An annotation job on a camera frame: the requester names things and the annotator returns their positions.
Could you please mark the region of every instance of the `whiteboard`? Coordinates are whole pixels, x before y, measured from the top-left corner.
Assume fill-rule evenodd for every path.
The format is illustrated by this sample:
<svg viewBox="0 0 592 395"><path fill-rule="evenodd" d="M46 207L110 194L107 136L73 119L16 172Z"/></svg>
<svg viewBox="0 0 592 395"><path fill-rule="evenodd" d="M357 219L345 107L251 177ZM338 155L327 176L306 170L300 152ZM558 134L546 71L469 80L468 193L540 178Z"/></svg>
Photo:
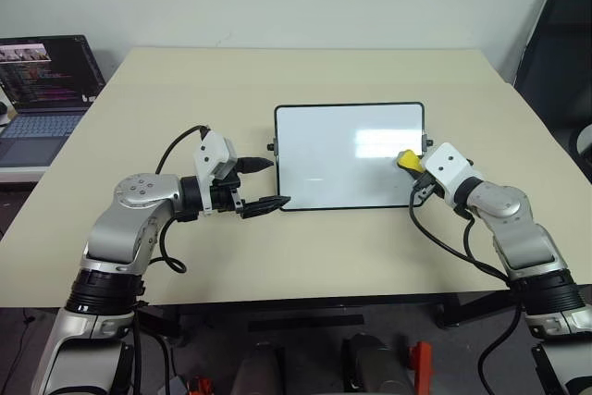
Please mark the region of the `whiteboard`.
<svg viewBox="0 0 592 395"><path fill-rule="evenodd" d="M399 152L423 153L421 103L280 105L276 108L277 190L283 210L409 204L413 179Z"/></svg>

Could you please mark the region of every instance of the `tabletop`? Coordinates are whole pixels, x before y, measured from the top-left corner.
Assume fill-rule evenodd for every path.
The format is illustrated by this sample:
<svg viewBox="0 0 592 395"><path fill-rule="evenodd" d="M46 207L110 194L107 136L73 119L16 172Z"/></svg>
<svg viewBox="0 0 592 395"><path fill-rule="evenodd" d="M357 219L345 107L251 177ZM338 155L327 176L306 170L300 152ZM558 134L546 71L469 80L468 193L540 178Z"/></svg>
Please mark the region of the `tabletop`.
<svg viewBox="0 0 592 395"><path fill-rule="evenodd" d="M86 238L127 175L153 172L185 129L208 124L238 156L272 158L277 105L422 102L435 144L451 142L487 180L525 191L574 278L592 282L592 189L511 85L475 50L232 50L137 48L68 139L0 242L0 306L58 306ZM187 138L164 173L194 174ZM275 169L243 177L247 201L276 192ZM423 223L462 248L464 221L433 198ZM491 235L471 236L500 266ZM151 303L240 302L497 290L501 282L442 252L404 208L231 213L175 224L169 254L144 276Z"/></svg>

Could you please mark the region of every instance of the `whiteboard frame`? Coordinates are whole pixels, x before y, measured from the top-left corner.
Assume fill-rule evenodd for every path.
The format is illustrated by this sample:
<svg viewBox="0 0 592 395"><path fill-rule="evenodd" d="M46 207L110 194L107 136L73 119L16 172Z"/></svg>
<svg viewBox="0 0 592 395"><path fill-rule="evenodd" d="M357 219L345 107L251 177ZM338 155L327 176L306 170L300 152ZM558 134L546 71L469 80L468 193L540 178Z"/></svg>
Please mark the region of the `whiteboard frame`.
<svg viewBox="0 0 592 395"><path fill-rule="evenodd" d="M374 106L374 105L419 105L422 114L422 156L426 153L426 108L421 102L368 102L368 103L353 103L353 104L301 104L301 105L278 105L274 108L274 155L276 158L276 182L277 194L281 194L279 182L279 138L278 138L278 110L280 108L317 108L329 106ZM413 207L420 207L424 201L415 198ZM304 211L323 211L323 210L354 210L354 209L370 209L370 208L406 208L405 205L358 205L347 207L312 207L312 208L283 208L282 212L304 212Z"/></svg>

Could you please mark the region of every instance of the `laptop screen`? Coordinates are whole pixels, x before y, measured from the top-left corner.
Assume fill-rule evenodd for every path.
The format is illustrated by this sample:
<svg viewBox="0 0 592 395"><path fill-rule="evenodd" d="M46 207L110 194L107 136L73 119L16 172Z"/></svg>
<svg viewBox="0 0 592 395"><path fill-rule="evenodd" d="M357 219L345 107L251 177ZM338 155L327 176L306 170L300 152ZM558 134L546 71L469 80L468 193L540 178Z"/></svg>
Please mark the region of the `laptop screen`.
<svg viewBox="0 0 592 395"><path fill-rule="evenodd" d="M84 109L105 81L84 36L0 39L0 86L19 111Z"/></svg>

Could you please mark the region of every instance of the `laptop keyboard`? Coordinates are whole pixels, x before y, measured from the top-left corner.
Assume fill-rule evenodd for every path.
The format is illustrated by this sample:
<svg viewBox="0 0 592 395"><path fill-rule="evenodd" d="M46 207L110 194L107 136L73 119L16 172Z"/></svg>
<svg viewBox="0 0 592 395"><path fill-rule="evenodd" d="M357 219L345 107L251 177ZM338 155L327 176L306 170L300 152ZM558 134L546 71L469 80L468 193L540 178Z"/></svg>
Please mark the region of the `laptop keyboard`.
<svg viewBox="0 0 592 395"><path fill-rule="evenodd" d="M69 136L82 115L19 116L1 134L2 138L51 138Z"/></svg>

